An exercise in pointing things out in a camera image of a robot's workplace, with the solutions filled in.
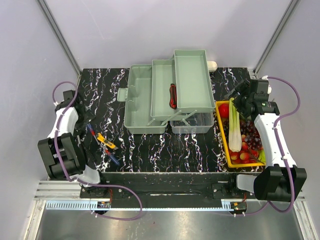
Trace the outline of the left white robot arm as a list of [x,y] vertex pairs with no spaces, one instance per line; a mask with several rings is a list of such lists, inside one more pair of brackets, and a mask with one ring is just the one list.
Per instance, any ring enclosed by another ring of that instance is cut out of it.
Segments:
[[98,198],[107,195],[109,186],[101,181],[97,170],[88,166],[85,147],[80,135],[91,114],[86,110],[75,90],[63,92],[63,101],[55,107],[56,120],[47,138],[39,140],[37,147],[50,179],[66,179],[58,155],[72,181],[92,184],[91,192]]

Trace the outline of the clear grey plastic toolbox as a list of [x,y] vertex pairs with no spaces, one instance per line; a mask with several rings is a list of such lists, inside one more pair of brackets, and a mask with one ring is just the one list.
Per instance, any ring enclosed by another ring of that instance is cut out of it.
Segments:
[[129,69],[123,124],[133,135],[205,134],[214,124],[215,100],[203,49],[175,50],[170,59],[154,59]]

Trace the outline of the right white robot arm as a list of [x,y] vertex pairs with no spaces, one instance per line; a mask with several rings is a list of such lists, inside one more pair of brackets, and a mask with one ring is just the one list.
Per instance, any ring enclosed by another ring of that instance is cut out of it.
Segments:
[[245,191],[258,200],[294,202],[306,179],[307,172],[297,164],[287,147],[278,105],[269,100],[269,77],[241,81],[226,94],[238,113],[250,118],[261,136],[266,163],[259,175],[239,174],[227,186],[228,194],[239,198]]

